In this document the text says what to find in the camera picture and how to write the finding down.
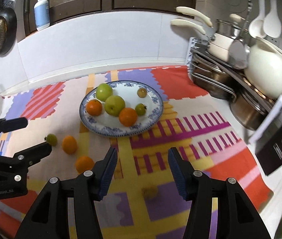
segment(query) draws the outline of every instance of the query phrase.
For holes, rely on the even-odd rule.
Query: patterned cloth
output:
[[[130,138],[105,138],[83,126],[78,108],[83,97],[99,84],[135,80],[153,87],[164,101],[160,121],[143,134]],[[213,107],[213,99],[187,77],[186,67],[154,67],[90,74],[11,97],[0,97],[1,117],[25,116],[29,125],[22,131],[0,135],[0,155],[41,143],[48,133],[58,138],[51,155],[29,168],[28,195],[0,201],[0,228],[13,237],[49,178],[74,178],[77,157],[103,159],[110,145],[119,160],[109,193],[96,210],[105,239],[182,238],[191,202],[178,195],[167,163],[167,151],[177,147],[182,158],[212,178],[234,177],[260,211],[272,192],[264,184],[254,157],[226,119]],[[66,155],[64,136],[72,135],[78,152]],[[142,188],[155,185],[158,195],[144,199]],[[69,228],[76,238],[73,200],[69,200]],[[216,236],[217,199],[213,199],[210,238]]]

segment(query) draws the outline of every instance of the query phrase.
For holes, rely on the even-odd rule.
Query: plate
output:
[[[104,110],[104,102],[102,103],[102,114],[96,117],[89,115],[86,110],[86,104],[93,99],[96,99],[96,90],[93,89],[82,100],[79,113],[82,123],[92,132],[107,137],[127,137],[133,136],[151,128],[161,117],[163,113],[163,100],[159,93],[149,85],[137,81],[113,81],[109,82],[113,88],[113,95],[121,96],[126,104],[126,107],[135,108],[139,103],[146,106],[147,110],[144,116],[138,116],[135,125],[131,127],[123,126],[118,117],[107,114]],[[140,98],[137,95],[139,88],[147,90],[147,96]]]

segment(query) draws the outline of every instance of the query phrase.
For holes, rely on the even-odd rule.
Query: floral pattern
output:
[[[115,126],[115,124],[112,124],[112,126],[105,126],[104,124],[98,121],[99,117],[90,116],[85,110],[85,106],[87,102],[95,98],[95,93],[96,93],[96,88],[95,88],[85,96],[79,108],[79,113],[82,123],[92,132],[108,137],[133,136],[143,133],[144,131],[147,131],[161,117],[163,113],[163,101],[159,93],[156,90],[154,90],[152,87],[137,81],[127,81],[127,80],[113,81],[113,82],[109,82],[108,84],[112,88],[116,88],[118,90],[121,89],[121,91],[123,92],[129,89],[132,90],[137,89],[138,87],[145,88],[148,92],[148,95],[150,96],[150,98],[148,99],[148,103],[150,103],[149,110],[152,109],[153,110],[149,112],[150,114],[147,117],[142,117],[140,120],[138,119],[138,122],[134,126],[123,127],[123,125],[121,125],[121,127],[113,127]]]

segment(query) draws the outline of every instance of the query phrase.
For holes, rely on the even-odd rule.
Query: plate rim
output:
[[[93,133],[96,133],[98,135],[101,135],[101,136],[104,136],[104,137],[115,137],[115,138],[118,138],[118,137],[131,137],[131,136],[134,136],[134,135],[138,135],[138,134],[141,134],[147,130],[149,130],[153,125],[155,125],[159,119],[161,118],[162,114],[163,114],[163,110],[164,110],[164,102],[163,102],[163,99],[161,97],[161,95],[154,89],[152,88],[150,85],[147,85],[145,83],[142,83],[142,82],[139,82],[139,81],[133,81],[133,80],[117,80],[117,81],[111,81],[111,82],[107,82],[107,84],[111,84],[111,83],[121,83],[121,82],[130,82],[130,83],[134,83],[134,84],[139,84],[139,85],[144,85],[145,87],[148,87],[148,88],[151,88],[152,92],[154,94],[157,95],[157,97],[159,98],[159,104],[161,106],[161,111],[160,113],[158,114],[158,119],[156,121],[153,121],[151,122],[148,126],[146,126],[145,128],[142,128],[142,130],[139,130],[139,131],[131,131],[131,133],[129,135],[118,135],[118,136],[111,136],[111,135],[106,135],[106,134],[102,134],[100,132],[97,132],[93,129],[91,129],[91,127],[89,127],[89,123],[87,123],[87,121],[85,120],[85,118],[83,117],[83,110],[84,109],[84,105],[83,105],[83,102],[84,100],[87,98],[87,97],[90,97],[96,90],[97,90],[97,87],[94,88],[92,91],[90,91],[88,94],[86,94],[84,96],[84,98],[82,99],[81,103],[80,103],[80,107],[79,107],[79,115],[80,115],[80,119],[81,119],[81,122],[82,124],[87,128],[89,129],[89,131],[92,131]]]

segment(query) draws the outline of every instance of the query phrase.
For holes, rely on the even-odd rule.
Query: apple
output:
[[[102,83],[98,86],[96,91],[96,97],[98,100],[104,102],[113,94],[113,89],[107,83]]]
[[[105,112],[111,116],[118,117],[120,111],[125,108],[125,101],[118,95],[111,95],[105,100]]]

